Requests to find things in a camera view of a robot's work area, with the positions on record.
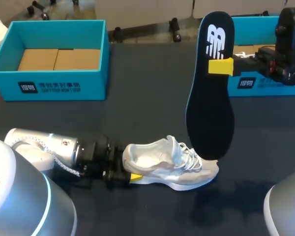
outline black insole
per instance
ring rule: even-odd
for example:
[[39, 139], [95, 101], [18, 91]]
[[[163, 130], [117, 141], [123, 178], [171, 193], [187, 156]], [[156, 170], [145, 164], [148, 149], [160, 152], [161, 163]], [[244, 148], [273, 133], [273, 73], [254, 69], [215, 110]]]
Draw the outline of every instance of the black insole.
[[186, 126], [192, 147], [206, 160], [223, 157], [234, 134], [235, 118], [227, 90], [229, 76], [208, 73], [209, 59], [233, 55], [234, 38], [234, 23], [227, 13], [212, 12], [203, 18]]

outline shoe sole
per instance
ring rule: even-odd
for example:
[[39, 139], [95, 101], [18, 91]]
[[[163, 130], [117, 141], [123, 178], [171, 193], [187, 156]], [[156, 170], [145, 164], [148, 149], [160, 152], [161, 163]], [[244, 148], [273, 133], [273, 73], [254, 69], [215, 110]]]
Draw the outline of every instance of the shoe sole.
[[169, 186], [170, 188], [172, 188], [175, 191], [188, 191], [191, 189], [199, 188], [207, 183], [210, 183], [213, 179], [214, 178], [211, 178], [211, 179], [208, 179], [204, 182], [196, 183], [196, 184], [181, 185], [181, 184], [177, 184], [177, 183], [168, 182], [163, 179], [158, 179], [158, 178], [153, 178], [153, 177], [143, 177], [142, 180], [135, 181], [132, 184], [162, 183], [162, 184]]

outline shoe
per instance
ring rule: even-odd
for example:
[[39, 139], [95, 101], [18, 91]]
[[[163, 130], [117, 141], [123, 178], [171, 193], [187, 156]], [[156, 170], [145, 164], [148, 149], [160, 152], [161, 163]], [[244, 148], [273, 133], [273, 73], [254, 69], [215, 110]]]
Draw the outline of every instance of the shoe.
[[186, 144], [173, 136], [151, 144], [129, 144], [123, 152], [124, 168], [143, 178], [134, 183], [163, 183], [174, 190], [185, 191], [209, 183], [217, 175], [217, 161], [203, 160]]

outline yellow clamp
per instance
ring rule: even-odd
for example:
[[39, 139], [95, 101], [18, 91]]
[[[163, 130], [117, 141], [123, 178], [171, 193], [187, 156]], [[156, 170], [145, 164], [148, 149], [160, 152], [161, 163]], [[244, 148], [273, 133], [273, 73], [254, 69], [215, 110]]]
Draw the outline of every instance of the yellow clamp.
[[208, 61], [208, 73], [233, 76], [234, 59], [219, 59]]
[[142, 180], [142, 178], [143, 178], [143, 176], [141, 176], [141, 175], [137, 175], [137, 174], [131, 173], [130, 183], [133, 183], [135, 181]]

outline black tablecloth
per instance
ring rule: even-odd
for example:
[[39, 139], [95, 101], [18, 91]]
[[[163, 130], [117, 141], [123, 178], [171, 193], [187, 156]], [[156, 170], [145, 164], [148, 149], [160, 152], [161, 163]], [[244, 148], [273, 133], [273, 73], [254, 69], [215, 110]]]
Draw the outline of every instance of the black tablecloth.
[[[189, 144], [185, 106], [195, 44], [111, 45], [106, 101], [4, 102], [0, 139], [14, 127], [123, 145], [174, 135]], [[295, 171], [295, 96], [232, 98], [234, 139], [211, 184], [187, 192], [164, 185], [109, 191], [70, 188], [77, 235], [268, 236], [263, 201]]]

